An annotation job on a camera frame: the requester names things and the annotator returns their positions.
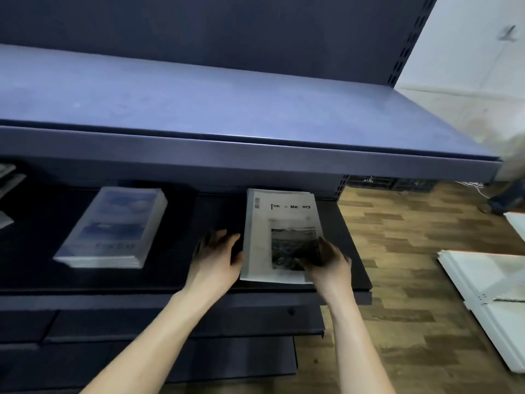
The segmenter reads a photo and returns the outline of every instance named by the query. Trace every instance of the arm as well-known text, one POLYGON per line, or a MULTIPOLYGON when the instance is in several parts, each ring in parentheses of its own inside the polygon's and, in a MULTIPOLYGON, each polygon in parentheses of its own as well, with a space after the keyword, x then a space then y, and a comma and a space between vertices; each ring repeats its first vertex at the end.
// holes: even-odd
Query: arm
POLYGON ((239 277, 242 252, 231 263, 232 246, 239 237, 226 236, 222 230, 208 242, 201 239, 184 288, 82 393, 158 393, 190 332, 239 277))
POLYGON ((322 267, 302 263, 330 309, 341 393, 395 394, 355 302, 350 259, 323 238, 319 248, 322 267))

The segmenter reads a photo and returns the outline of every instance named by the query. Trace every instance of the jeans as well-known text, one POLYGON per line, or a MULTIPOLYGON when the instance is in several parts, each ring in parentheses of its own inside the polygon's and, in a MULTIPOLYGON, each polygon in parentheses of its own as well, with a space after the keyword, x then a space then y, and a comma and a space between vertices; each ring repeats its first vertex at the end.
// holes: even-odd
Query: jeans
POLYGON ((514 181, 506 190, 499 195, 490 198, 489 204, 494 214, 502 215, 516 207, 523 201, 525 196, 525 178, 514 181))

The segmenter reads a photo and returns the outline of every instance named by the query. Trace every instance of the forearm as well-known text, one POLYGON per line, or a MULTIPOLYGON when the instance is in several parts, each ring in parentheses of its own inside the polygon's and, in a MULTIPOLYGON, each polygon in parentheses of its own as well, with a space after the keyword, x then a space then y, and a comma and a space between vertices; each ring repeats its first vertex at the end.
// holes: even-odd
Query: forearm
POLYGON ((82 393, 158 393, 182 345, 209 306, 191 292, 176 293, 146 330, 82 393))
POLYGON ((331 306, 330 313, 341 394, 395 394, 353 295, 331 306))

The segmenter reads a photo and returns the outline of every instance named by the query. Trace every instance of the left hand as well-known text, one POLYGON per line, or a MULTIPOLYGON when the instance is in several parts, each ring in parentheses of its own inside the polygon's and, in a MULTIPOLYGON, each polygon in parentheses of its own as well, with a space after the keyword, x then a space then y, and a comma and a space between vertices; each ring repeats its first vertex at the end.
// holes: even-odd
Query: left hand
POLYGON ((202 238, 193 252, 184 290, 209 306, 219 300, 239 278, 243 252, 231 261, 232 247, 239 238, 239 234, 226 235, 226 230, 214 231, 208 241, 202 238))

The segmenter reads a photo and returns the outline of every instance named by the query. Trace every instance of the person's leg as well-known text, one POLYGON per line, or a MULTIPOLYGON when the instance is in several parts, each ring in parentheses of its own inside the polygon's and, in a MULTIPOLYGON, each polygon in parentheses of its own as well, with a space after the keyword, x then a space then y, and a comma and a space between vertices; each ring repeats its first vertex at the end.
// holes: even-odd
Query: person's leg
POLYGON ((499 195, 490 198, 486 204, 480 206, 484 213, 494 213, 502 215, 510 209, 516 207, 523 201, 525 195, 525 179, 514 181, 507 189, 499 195))

